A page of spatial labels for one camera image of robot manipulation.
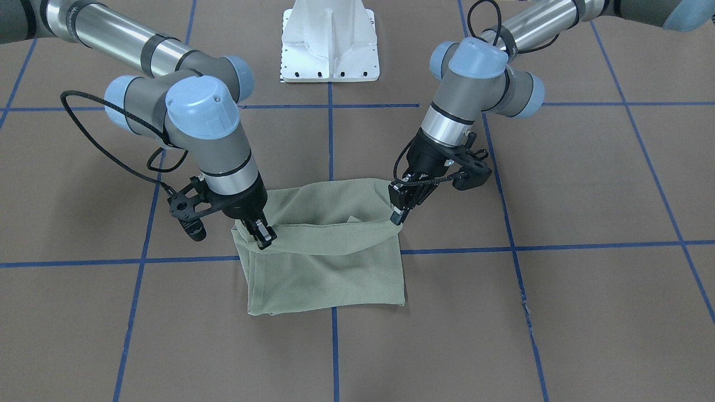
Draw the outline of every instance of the brown floor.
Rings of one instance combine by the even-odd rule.
[[[390,179],[438,86],[432,50],[464,35],[459,1],[364,1],[380,80],[332,85],[278,81],[292,0],[105,3],[249,63],[242,119],[284,188]],[[474,25],[492,24],[484,6]],[[250,317],[232,222],[192,242],[61,110],[65,89],[137,73],[58,39],[0,46],[0,401],[715,400],[715,26],[601,17],[513,65],[546,104],[477,123],[497,174],[410,215],[405,307]],[[155,148],[79,116],[130,166]]]

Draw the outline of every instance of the black cable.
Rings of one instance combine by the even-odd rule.
[[[547,44],[545,44],[543,46],[535,47],[535,48],[529,49],[529,50],[520,50],[518,53],[519,54],[527,54],[527,53],[531,53],[531,52],[536,52],[537,50],[546,49],[547,47],[551,46],[558,39],[559,35],[561,35],[561,34],[556,34],[556,36],[550,42],[548,42]]]
[[[501,37],[501,9],[499,8],[499,5],[496,3],[494,0],[479,0],[476,3],[472,4],[472,6],[469,8],[469,12],[467,13],[467,27],[469,28],[469,33],[474,36],[475,38],[478,38],[477,34],[474,33],[474,29],[472,29],[472,11],[474,11],[475,8],[479,4],[482,3],[490,3],[491,5],[494,6],[494,9],[496,10],[496,35],[494,36],[494,42],[492,43],[492,46],[496,46],[497,41]]]
[[[410,148],[410,145],[412,145],[413,139],[411,139],[408,143],[407,146],[405,146],[405,149],[400,152],[400,155],[398,156],[398,160],[395,161],[395,167],[393,168],[393,179],[395,179],[396,182],[400,183],[403,186],[421,186],[421,185],[439,185],[441,182],[449,182],[454,179],[458,179],[460,177],[465,177],[467,175],[466,172],[454,172],[449,176],[442,177],[440,179],[429,179],[429,180],[417,180],[414,182],[406,182],[404,180],[400,180],[398,178],[398,165],[400,164],[400,161],[402,160],[403,156],[405,155],[405,152]]]
[[[122,113],[124,116],[126,116],[129,119],[134,120],[135,122],[141,124],[142,126],[150,129],[153,133],[161,133],[156,127],[152,126],[151,124],[145,122],[144,120],[138,118],[137,116],[134,116],[133,114],[129,113],[128,111],[122,109],[121,107],[118,107],[115,104],[109,103],[108,101],[100,98],[100,97],[95,97],[92,94],[87,94],[86,92],[80,92],[80,91],[65,91],[62,92],[62,94],[59,96],[60,101],[62,102],[62,106],[64,107],[64,110],[69,114],[69,117],[72,119],[72,121],[77,125],[80,131],[82,131],[82,134],[94,145],[95,148],[99,149],[101,153],[103,153],[105,156],[107,156],[109,159],[111,159],[114,163],[122,167],[124,170],[128,171],[129,173],[133,174],[134,176],[137,176],[140,179],[146,180],[150,183],[158,184],[162,186],[164,191],[166,191],[169,195],[174,195],[176,194],[176,190],[174,190],[171,186],[169,186],[167,183],[161,181],[161,180],[156,180],[151,177],[148,177],[146,175],[143,175],[136,170],[133,170],[131,167],[126,166],[122,161],[118,160],[114,155],[109,153],[106,149],[104,149],[97,141],[92,138],[92,136],[89,134],[87,129],[84,128],[84,125],[77,119],[77,116],[74,115],[74,112],[72,111],[72,108],[69,106],[67,103],[67,97],[82,97],[85,99],[89,99],[93,102],[97,102],[99,104],[103,104],[106,107],[109,107],[111,109],[114,109],[118,111],[119,113]]]
[[[152,163],[154,163],[154,160],[162,153],[163,150],[164,150],[164,148],[159,147],[156,151],[154,151],[152,156],[149,157],[149,160],[147,160],[147,169],[151,170],[152,172],[159,172],[159,173],[174,172],[176,169],[179,169],[179,166],[181,166],[181,164],[184,163],[186,156],[189,154],[189,151],[185,150],[184,154],[179,158],[179,161],[173,167],[170,167],[169,169],[162,169],[160,167],[152,166]]]
[[[481,162],[489,157],[489,152],[486,149],[477,149],[477,152],[468,152],[468,155]]]

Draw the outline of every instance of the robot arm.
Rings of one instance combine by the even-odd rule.
[[[0,44],[59,37],[96,49],[149,78],[123,76],[105,98],[156,127],[162,135],[106,108],[109,118],[162,147],[189,151],[201,174],[168,199],[172,216],[196,241],[200,218],[219,210],[243,222],[260,248],[275,239],[263,207],[267,193],[236,103],[253,90],[248,65],[236,56],[214,58],[89,0],[0,2]],[[188,197],[190,190],[197,195]],[[209,203],[200,212],[196,206]]]
[[[543,102],[541,81],[508,65],[523,51],[600,15],[690,31],[714,14],[715,0],[545,0],[504,21],[500,29],[491,27],[459,44],[440,44],[430,59],[440,86],[417,135],[405,148],[408,168],[400,179],[395,165],[395,181],[389,186],[393,223],[404,222],[439,182],[452,181],[457,190],[486,182],[491,174],[483,162],[486,154],[470,150],[476,136],[470,131],[474,121],[482,112],[529,117]],[[460,169],[442,177],[454,163]]]

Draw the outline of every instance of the green fabric bag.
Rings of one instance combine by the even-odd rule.
[[[386,180],[270,190],[264,213],[277,239],[260,250],[231,230],[248,283],[248,313],[270,315],[365,303],[405,304],[398,233]]]

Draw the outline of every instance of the light blue joint cap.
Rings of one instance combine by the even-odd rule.
[[[543,86],[543,82],[534,74],[528,73],[533,79],[533,88],[531,90],[531,97],[529,102],[526,103],[524,109],[519,112],[514,118],[523,119],[524,117],[531,117],[537,110],[541,108],[544,97],[546,96],[546,88]]]
[[[676,6],[663,29],[688,32],[710,21],[715,15],[715,0],[683,0]]]
[[[244,62],[238,56],[222,56],[227,59],[231,64],[233,64],[234,70],[236,70],[236,75],[238,76],[238,102],[246,100],[253,93],[253,87],[255,86],[255,80],[253,79],[253,71],[248,63]]]
[[[442,81],[442,63],[447,55],[447,50],[449,50],[450,46],[456,43],[457,42],[455,41],[442,42],[437,45],[435,51],[432,52],[432,57],[430,57],[430,71],[439,81]]]
[[[489,79],[504,73],[509,56],[476,38],[464,38],[449,61],[450,70],[467,78]]]
[[[122,75],[121,77],[115,78],[114,81],[109,83],[107,90],[104,91],[104,99],[107,102],[113,103],[124,109],[124,95],[127,94],[127,88],[129,88],[129,84],[131,84],[132,81],[134,81],[136,78],[141,77],[137,75]],[[122,113],[119,113],[118,111],[110,109],[106,106],[104,107],[104,111],[107,113],[108,118],[113,123],[128,132],[133,132],[132,129],[129,128],[127,117],[124,116]]]
[[[226,84],[210,75],[182,79],[169,88],[165,102],[176,127],[198,139],[226,137],[241,120]]]

